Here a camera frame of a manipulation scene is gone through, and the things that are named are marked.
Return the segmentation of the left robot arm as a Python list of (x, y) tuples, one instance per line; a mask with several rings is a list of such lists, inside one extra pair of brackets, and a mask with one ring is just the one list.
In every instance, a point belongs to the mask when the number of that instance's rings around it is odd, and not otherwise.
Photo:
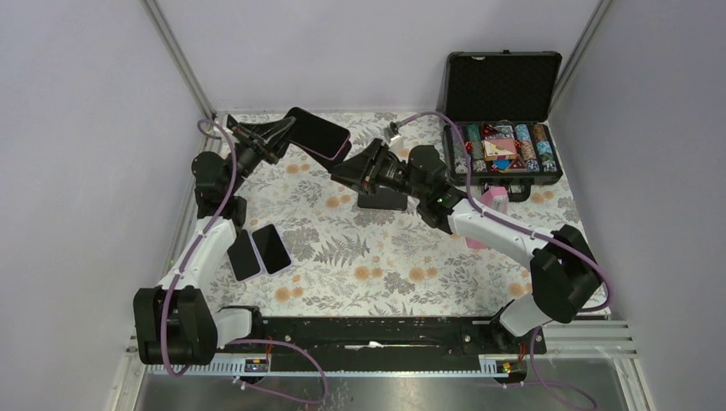
[(197, 129), (208, 139), (226, 143), (224, 155), (199, 153), (192, 162), (197, 219), (191, 237), (167, 274), (133, 298), (139, 356), (146, 365), (161, 365), (174, 377), (191, 366), (211, 363), (220, 348), (235, 342), (253, 352), (265, 343), (264, 326), (251, 307), (224, 307), (213, 312), (203, 293), (223, 257), (238, 265), (256, 256), (238, 253), (250, 236), (243, 229), (247, 202), (237, 190), (263, 162), (276, 164), (290, 143), (293, 117), (264, 123), (238, 122), (226, 128), (202, 119)]

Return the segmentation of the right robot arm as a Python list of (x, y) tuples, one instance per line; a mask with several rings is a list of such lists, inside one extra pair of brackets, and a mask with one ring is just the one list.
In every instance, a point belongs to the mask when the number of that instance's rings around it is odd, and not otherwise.
[(573, 226), (546, 230), (494, 211), (452, 185), (434, 146), (416, 146), (399, 159), (381, 140), (333, 167), (333, 181), (359, 194), (388, 188), (418, 200), (417, 212), (434, 229), (484, 243), (530, 271), (532, 291), (495, 316), (491, 341), (511, 353), (525, 334), (550, 322), (568, 324), (585, 311), (604, 280), (592, 251)]

